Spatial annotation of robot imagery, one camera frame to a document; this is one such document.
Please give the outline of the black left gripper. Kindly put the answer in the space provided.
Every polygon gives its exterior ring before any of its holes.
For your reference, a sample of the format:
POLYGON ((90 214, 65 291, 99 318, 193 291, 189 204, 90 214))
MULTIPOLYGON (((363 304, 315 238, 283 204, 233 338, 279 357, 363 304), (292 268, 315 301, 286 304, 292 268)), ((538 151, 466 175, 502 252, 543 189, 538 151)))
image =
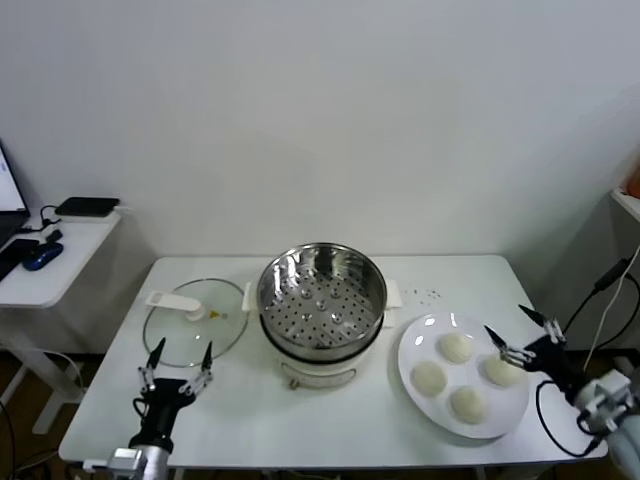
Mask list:
POLYGON ((138 368, 141 384, 141 396, 133 403, 143 403, 144 412, 141 414, 140 430, 130 440, 128 446, 155 446, 162 450, 173 450, 174 442, 171 438, 178 413, 195 402, 196 397, 212 381, 212 342, 209 342, 200 365, 199 373, 192 379, 158 379, 155 381, 154 372, 160 362, 162 351, 166 343, 163 337, 151 351, 146 365, 138 368))

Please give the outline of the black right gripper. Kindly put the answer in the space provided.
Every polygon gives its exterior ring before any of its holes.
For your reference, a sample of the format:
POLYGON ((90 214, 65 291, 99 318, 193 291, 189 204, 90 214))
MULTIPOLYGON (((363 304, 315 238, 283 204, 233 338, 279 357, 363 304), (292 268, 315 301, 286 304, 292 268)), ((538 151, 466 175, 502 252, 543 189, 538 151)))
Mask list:
POLYGON ((485 325, 484 329, 498 349, 501 360, 519 369, 546 374, 567 401, 574 401, 584 387, 584 372, 568 357, 565 351, 566 338, 558 321, 524 305, 519 304, 518 307, 546 335, 523 350, 510 346, 495 330, 485 325))

